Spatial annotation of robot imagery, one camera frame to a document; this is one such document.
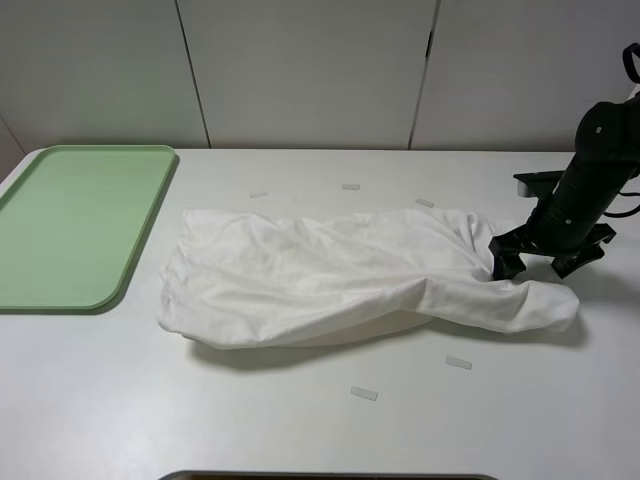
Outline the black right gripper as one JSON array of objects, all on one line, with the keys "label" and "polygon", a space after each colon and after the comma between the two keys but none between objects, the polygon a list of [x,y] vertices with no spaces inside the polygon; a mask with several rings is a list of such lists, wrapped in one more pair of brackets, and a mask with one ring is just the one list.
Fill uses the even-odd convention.
[{"label": "black right gripper", "polygon": [[492,278],[512,280],[525,271],[520,254],[553,257],[551,267],[560,279],[604,257],[601,244],[609,244],[616,232],[608,224],[597,223],[574,246],[563,246],[553,239],[537,239],[527,225],[494,237],[489,249],[493,255]]}]

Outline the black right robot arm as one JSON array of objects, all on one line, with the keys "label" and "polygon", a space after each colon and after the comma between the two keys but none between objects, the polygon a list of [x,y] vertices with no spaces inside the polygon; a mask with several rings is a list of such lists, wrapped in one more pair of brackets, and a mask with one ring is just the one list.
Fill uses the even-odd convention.
[{"label": "black right robot arm", "polygon": [[551,257],[555,273],[565,278],[601,259],[601,245],[616,232],[601,217],[626,218],[607,209],[626,183],[639,175],[639,98],[624,103],[599,102],[581,120],[575,155],[563,171],[520,173],[519,194],[537,204],[525,224],[493,237],[495,280],[526,270],[521,254]]}]

